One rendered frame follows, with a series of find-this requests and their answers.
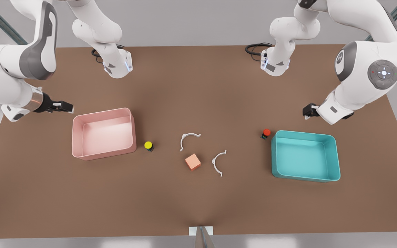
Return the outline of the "pink storage box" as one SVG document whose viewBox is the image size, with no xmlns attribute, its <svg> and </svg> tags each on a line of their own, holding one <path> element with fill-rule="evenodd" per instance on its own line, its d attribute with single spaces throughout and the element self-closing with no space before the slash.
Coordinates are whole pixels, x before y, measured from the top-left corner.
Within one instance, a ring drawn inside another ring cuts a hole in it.
<svg viewBox="0 0 397 248">
<path fill-rule="evenodd" d="M 73 157 L 89 161 L 136 150 L 134 117 L 128 108 L 83 114 L 73 119 Z"/>
</svg>

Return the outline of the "silver frame post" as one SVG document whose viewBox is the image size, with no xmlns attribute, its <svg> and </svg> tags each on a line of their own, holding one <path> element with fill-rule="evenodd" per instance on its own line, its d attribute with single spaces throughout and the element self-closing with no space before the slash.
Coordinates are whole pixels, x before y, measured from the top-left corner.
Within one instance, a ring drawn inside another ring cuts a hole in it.
<svg viewBox="0 0 397 248">
<path fill-rule="evenodd" d="M 365 30 L 369 36 L 365 41 L 397 43 L 397 17 L 392 17 L 392 13 L 377 0 L 363 0 Z"/>
<path fill-rule="evenodd" d="M 0 29 L 6 33 L 16 44 L 27 44 L 27 41 L 1 15 Z"/>
<path fill-rule="evenodd" d="M 213 226 L 189 227 L 189 236 L 195 236 L 194 248 L 215 248 L 212 235 L 214 235 Z"/>
</svg>

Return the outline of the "blue storage box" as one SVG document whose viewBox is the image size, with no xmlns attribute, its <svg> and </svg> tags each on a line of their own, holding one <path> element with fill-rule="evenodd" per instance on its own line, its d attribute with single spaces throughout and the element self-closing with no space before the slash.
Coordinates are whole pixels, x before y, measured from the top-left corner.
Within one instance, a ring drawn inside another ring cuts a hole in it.
<svg viewBox="0 0 397 248">
<path fill-rule="evenodd" d="M 327 183 L 341 177 L 337 142 L 331 135 L 279 130 L 271 152 L 277 178 Z"/>
</svg>

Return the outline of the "orange cube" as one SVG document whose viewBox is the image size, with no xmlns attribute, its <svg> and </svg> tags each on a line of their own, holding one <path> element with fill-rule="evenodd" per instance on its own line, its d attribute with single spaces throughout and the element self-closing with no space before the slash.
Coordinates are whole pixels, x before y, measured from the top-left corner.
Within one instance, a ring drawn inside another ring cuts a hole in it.
<svg viewBox="0 0 397 248">
<path fill-rule="evenodd" d="M 192 154 L 191 156 L 187 157 L 185 162 L 191 171 L 194 171 L 201 166 L 201 162 L 196 154 Z"/>
</svg>

